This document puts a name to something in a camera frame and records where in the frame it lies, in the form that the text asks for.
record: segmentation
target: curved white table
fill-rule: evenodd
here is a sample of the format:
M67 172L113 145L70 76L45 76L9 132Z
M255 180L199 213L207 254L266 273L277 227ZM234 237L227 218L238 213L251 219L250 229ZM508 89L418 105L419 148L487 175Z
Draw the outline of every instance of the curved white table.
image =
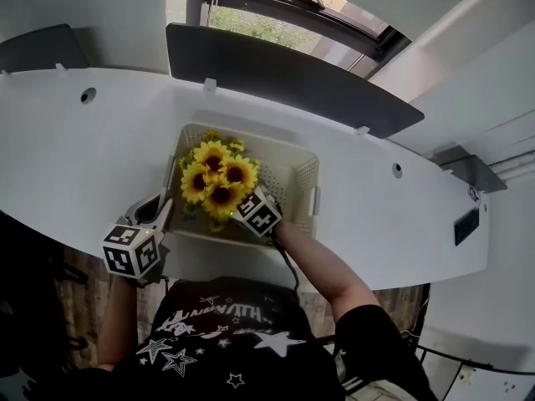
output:
M81 104L88 87L97 95ZM487 197L480 227L455 247L453 222L474 202L465 183L428 160L314 114L224 89L205 92L200 84L161 74L80 69L0 75L0 210L102 256L105 225L159 191L167 157L192 121L316 153L322 188L317 238L372 289L457 277L487 265ZM403 169L401 179L392 173L394 163ZM176 252L166 264L172 277L227 274L292 284L275 251L178 235L165 243Z

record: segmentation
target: plastic basket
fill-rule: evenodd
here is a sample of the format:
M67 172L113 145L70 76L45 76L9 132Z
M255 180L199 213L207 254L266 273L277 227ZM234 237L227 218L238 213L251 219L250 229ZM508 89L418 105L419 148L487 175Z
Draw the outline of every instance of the plastic basket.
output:
M239 138L245 141L245 157L260 160L258 177L269 189L283 210L283 219L292 222L310 236L315 236L319 213L319 159L314 153L258 135L217 128L204 124L186 125L178 140L175 157L180 159L193 147L198 147L208 129L215 129L222 139ZM271 246L266 237L258 238L232 223L220 233L208 229L206 213L199 212L193 221L185 218L185 204L181 196L182 171L176 167L171 192L176 201L170 231L213 241L248 246Z

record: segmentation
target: window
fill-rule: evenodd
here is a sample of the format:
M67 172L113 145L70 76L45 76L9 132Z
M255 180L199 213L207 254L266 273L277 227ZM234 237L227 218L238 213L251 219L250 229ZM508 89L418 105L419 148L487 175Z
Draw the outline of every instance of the window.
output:
M188 11L198 9L200 25L277 43L364 79L410 43L388 23L347 0L217 0L211 9L212 0L188 2ZM167 21L185 19L185 0L167 0Z

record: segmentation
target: basket handle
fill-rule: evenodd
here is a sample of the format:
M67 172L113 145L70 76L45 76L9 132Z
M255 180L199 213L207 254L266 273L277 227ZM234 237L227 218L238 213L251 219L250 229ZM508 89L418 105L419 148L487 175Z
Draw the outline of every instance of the basket handle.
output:
M312 206L310 215L319 216L319 200L321 197L321 187L319 187L319 185L313 187L310 191L310 195L312 196Z

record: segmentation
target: person's left arm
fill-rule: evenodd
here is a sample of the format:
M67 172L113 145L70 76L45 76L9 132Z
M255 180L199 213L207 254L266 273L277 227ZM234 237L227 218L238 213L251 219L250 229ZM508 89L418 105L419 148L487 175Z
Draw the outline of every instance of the person's left arm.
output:
M97 344L98 368L113 370L137 345L136 288L114 277Z

